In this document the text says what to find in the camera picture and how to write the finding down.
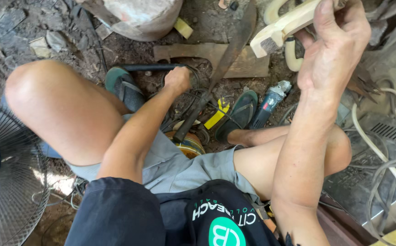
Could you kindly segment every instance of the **gray shorts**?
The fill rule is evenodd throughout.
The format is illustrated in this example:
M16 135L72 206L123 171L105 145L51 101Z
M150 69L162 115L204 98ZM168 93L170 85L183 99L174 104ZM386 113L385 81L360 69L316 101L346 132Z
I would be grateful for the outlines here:
M132 115L124 115L128 120ZM251 202L263 205L242 174L234 170L233 153L236 147L218 153L187 158L161 131L158 131L146 155L142 176L143 185L152 193L178 193L200 187L213 179L224 179L249 195ZM100 163L75 166L66 162L72 171L88 180L96 178Z

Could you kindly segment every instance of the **forearm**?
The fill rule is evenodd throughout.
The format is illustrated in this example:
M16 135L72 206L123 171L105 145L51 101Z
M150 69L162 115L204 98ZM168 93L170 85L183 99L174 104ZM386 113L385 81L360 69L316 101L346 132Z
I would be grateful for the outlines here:
M336 119L336 99L303 91L278 157L272 201L316 208L324 179L324 157Z
M175 98L173 90L162 89L124 124L106 151L97 178L113 176L141 182L146 154Z

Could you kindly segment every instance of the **black pipe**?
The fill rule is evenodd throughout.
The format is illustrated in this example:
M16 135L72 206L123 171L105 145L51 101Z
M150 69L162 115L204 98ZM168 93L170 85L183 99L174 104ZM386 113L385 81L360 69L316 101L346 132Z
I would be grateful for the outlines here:
M175 67L189 67L187 64L120 64L122 67L130 72L132 71L166 71L173 70Z

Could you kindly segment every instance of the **leg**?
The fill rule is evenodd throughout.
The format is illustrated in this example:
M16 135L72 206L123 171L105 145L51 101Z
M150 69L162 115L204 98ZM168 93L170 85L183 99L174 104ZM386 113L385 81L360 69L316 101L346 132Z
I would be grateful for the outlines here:
M229 140L232 139L230 143L255 146L235 151L233 161L235 170L250 182L261 200L269 200L271 197L275 166L288 130L289 126L258 131L235 130L228 136ZM335 126L330 132L327 144L324 176L345 169L351 158L350 140Z
M130 113L113 94L53 60L18 67L5 95L15 115L74 165L101 162L121 116Z

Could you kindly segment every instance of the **knee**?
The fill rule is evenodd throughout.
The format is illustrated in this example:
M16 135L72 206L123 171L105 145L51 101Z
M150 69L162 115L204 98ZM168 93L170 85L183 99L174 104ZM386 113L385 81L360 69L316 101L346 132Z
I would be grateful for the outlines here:
M17 67L8 77L5 85L5 97L11 106L20 100L28 100L47 86L45 78L57 74L65 67L55 60L41 60Z
M342 171L348 167L352 160L352 146L347 134L334 125L326 150L325 164L327 175Z

